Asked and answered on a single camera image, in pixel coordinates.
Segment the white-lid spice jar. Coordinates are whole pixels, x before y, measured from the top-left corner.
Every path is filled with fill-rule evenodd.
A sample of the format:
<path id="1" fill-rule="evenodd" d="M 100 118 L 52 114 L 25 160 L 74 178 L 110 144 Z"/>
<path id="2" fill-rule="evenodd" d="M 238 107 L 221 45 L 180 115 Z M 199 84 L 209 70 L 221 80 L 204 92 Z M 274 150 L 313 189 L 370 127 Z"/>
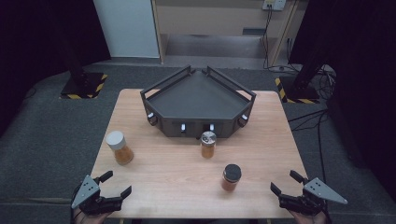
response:
<path id="1" fill-rule="evenodd" d="M 121 131 L 113 131 L 106 136 L 107 145 L 113 150 L 115 160 L 124 165 L 134 158 L 134 153 L 127 146 L 124 134 Z"/>

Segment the black stand with striped base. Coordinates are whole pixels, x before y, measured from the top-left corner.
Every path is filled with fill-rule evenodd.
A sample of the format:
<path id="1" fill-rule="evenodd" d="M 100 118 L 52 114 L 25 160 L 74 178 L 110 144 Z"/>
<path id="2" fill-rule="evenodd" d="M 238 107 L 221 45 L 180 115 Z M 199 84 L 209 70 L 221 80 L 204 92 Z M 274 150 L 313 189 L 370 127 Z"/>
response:
<path id="1" fill-rule="evenodd" d="M 97 96 L 105 75 L 103 73 L 86 72 L 70 43 L 63 36 L 60 37 L 60 42 L 60 54 L 70 72 L 70 78 L 61 91 L 62 97 L 79 98 L 82 96 L 83 98 L 92 98 Z"/>
<path id="2" fill-rule="evenodd" d="M 315 88 L 310 84 L 320 67 L 324 64 L 325 55 L 320 48 L 313 48 L 296 77 L 280 77 L 282 99 L 295 101 L 316 101 L 319 99 Z"/>

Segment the dark curtain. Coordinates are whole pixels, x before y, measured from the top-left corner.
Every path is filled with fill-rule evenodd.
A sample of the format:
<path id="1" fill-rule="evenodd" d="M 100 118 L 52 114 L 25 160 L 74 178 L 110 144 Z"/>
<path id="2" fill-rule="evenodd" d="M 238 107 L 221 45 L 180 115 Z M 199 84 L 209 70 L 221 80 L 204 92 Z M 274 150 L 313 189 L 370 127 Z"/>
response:
<path id="1" fill-rule="evenodd" d="M 308 0 L 290 62 L 313 48 L 336 74 L 328 107 L 345 149 L 396 201 L 396 0 Z"/>
<path id="2" fill-rule="evenodd" d="M 68 50 L 82 65 L 110 58 L 93 0 L 0 0 L 0 137 L 38 81 L 68 70 Z"/>

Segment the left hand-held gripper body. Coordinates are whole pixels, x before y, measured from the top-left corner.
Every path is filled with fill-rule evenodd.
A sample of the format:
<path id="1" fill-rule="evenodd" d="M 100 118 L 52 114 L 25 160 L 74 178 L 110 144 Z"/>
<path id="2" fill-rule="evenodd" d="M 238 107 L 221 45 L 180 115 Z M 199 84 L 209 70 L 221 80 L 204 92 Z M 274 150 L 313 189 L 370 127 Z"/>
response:
<path id="1" fill-rule="evenodd" d="M 72 197 L 71 208 L 79 208 L 84 214 L 96 216 L 114 211 L 120 211 L 123 199 L 118 197 L 106 198 L 101 195 L 99 184 L 90 175 L 86 175 L 78 190 Z"/>

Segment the white panel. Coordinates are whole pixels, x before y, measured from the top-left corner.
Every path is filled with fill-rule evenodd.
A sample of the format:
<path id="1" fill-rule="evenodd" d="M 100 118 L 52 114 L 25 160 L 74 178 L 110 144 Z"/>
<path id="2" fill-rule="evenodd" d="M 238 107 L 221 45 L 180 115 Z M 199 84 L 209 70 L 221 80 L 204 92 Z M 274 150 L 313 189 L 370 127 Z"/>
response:
<path id="1" fill-rule="evenodd" d="M 151 0 L 93 2 L 112 57 L 160 57 Z"/>

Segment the black-lid spice jar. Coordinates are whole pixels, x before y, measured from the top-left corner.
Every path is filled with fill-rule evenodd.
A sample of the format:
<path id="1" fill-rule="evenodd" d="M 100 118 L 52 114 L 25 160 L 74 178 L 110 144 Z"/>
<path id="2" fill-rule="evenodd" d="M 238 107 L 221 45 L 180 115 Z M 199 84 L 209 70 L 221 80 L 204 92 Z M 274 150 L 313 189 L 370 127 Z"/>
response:
<path id="1" fill-rule="evenodd" d="M 237 164 L 227 164 L 222 173 L 222 188 L 226 191 L 234 191 L 241 177 L 242 171 Z"/>

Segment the silver-lid spice jar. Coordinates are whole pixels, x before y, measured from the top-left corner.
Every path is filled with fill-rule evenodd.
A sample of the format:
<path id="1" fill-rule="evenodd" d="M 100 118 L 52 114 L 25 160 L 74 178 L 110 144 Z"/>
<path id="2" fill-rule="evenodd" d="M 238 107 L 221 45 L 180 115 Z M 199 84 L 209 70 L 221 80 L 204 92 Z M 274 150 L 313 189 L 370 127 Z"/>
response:
<path id="1" fill-rule="evenodd" d="M 216 148 L 217 136 L 211 131 L 202 133 L 201 135 L 201 153 L 206 159 L 210 159 L 214 156 Z"/>

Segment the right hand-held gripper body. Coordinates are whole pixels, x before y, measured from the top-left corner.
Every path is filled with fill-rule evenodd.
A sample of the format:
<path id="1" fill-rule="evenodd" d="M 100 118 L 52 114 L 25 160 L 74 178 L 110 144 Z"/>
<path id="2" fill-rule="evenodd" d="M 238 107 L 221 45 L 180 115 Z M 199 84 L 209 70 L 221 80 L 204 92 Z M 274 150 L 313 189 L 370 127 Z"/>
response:
<path id="1" fill-rule="evenodd" d="M 303 184 L 303 193 L 300 196 L 290 196 L 279 190 L 278 201 L 281 208 L 306 216 L 315 216 L 324 210 L 327 201 L 348 204 L 347 199 L 317 177 L 312 180 L 295 177 L 295 180 Z"/>

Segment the person's left hand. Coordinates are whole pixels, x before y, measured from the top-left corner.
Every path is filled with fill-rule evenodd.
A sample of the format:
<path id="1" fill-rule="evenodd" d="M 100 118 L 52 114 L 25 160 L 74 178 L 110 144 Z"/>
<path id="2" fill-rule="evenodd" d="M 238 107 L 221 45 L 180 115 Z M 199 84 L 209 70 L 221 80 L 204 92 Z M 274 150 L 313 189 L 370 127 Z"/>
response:
<path id="1" fill-rule="evenodd" d="M 71 221 L 73 224 L 104 224 L 108 216 L 109 213 L 100 214 L 97 216 L 88 216 L 78 208 L 73 211 Z"/>

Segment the white wall socket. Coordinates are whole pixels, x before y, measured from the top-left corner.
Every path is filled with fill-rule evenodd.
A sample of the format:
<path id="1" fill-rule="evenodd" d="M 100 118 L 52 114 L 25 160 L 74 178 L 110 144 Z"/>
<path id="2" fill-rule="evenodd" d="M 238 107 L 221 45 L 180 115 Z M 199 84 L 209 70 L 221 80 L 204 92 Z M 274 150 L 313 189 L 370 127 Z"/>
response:
<path id="1" fill-rule="evenodd" d="M 286 5 L 287 0 L 263 0 L 263 10 L 282 11 Z"/>

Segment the dark grey corner rack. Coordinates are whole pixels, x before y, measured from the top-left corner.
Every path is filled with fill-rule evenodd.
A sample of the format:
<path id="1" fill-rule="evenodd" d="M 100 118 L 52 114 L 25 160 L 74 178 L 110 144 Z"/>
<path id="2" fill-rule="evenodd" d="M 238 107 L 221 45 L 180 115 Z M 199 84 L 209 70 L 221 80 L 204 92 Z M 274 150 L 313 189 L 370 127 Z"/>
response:
<path id="1" fill-rule="evenodd" d="M 228 138 L 247 125 L 256 94 L 207 67 L 186 66 L 140 92 L 148 123 L 168 137 L 211 131 Z"/>

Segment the person's right hand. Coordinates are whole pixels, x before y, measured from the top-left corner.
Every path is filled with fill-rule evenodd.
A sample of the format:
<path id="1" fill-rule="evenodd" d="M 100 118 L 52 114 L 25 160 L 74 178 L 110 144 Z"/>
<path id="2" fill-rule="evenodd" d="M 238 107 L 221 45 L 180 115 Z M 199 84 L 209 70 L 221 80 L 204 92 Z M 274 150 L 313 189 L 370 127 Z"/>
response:
<path id="1" fill-rule="evenodd" d="M 330 224 L 329 219 L 323 212 L 315 216 L 307 216 L 294 211 L 290 211 L 290 214 L 294 217 L 297 224 Z"/>

